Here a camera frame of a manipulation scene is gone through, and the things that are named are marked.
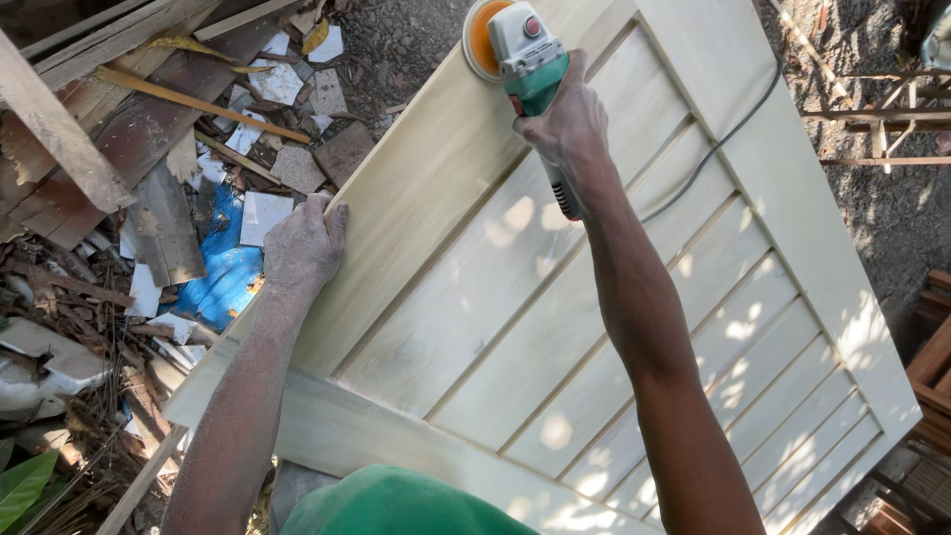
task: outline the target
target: angle grinder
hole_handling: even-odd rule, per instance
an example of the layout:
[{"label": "angle grinder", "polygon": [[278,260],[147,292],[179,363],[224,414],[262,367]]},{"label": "angle grinder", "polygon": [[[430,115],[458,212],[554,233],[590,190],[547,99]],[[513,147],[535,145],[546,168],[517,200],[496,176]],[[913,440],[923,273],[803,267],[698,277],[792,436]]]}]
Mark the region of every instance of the angle grinder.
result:
[{"label": "angle grinder", "polygon": [[[501,83],[515,113],[540,115],[568,71],[568,53],[528,2],[479,0],[466,16],[462,50],[481,78]],[[542,160],[565,217],[581,220],[581,206],[560,168]]]}]

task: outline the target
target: dusty hand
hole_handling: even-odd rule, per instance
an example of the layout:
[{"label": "dusty hand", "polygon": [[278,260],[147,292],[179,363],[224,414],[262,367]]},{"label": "dusty hand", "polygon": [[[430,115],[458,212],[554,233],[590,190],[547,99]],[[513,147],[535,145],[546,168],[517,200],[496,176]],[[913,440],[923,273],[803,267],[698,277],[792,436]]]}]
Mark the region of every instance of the dusty hand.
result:
[{"label": "dusty hand", "polygon": [[330,279],[343,257],[343,232],[350,208],[336,205],[324,223],[331,197],[312,193],[264,236],[264,289],[300,296],[309,304]]},{"label": "dusty hand", "polygon": [[545,111],[518,117],[513,128],[545,161],[570,178],[586,162],[608,156],[608,114],[594,89],[585,84],[588,53],[568,53],[568,71]]}]

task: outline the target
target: grinder handle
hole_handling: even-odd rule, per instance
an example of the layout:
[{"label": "grinder handle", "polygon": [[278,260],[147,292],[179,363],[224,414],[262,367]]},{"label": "grinder handle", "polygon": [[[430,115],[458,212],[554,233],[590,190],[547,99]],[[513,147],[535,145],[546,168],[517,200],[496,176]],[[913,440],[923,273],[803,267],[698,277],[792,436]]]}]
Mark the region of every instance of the grinder handle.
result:
[{"label": "grinder handle", "polygon": [[542,160],[542,165],[545,166],[548,181],[552,183],[554,198],[558,201],[561,213],[572,221],[581,221],[581,205],[578,203],[577,197],[574,196],[574,191],[571,185],[568,184],[565,173],[561,172],[561,169],[557,166],[553,166],[544,160]]}]

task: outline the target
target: person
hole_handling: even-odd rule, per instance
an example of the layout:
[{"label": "person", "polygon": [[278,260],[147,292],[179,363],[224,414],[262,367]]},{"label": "person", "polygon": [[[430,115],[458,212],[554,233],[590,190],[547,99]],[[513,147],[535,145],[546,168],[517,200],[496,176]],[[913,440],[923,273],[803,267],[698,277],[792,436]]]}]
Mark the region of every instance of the person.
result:
[{"label": "person", "polygon": [[[627,200],[608,153],[608,117],[570,52],[552,104],[514,129],[565,171],[584,214],[598,299],[631,377],[637,417],[670,534],[763,534],[739,463],[701,388],[673,282]],[[349,208],[310,195],[264,240],[266,283],[253,327],[225,373],[184,459],[163,533],[244,533],[271,453],[291,348],[311,302],[337,270]],[[281,535],[533,533],[449,485],[368,466],[304,496]]]}]

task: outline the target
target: orange sanding pad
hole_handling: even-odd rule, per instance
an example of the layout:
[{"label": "orange sanding pad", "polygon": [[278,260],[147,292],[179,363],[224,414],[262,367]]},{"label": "orange sanding pad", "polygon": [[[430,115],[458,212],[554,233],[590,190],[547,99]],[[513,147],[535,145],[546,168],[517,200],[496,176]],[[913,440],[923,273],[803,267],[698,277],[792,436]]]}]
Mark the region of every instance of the orange sanding pad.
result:
[{"label": "orange sanding pad", "polygon": [[483,0],[473,5],[462,31],[462,44],[469,66],[481,77],[498,82],[498,61],[489,40],[489,19],[513,4],[511,0]]}]

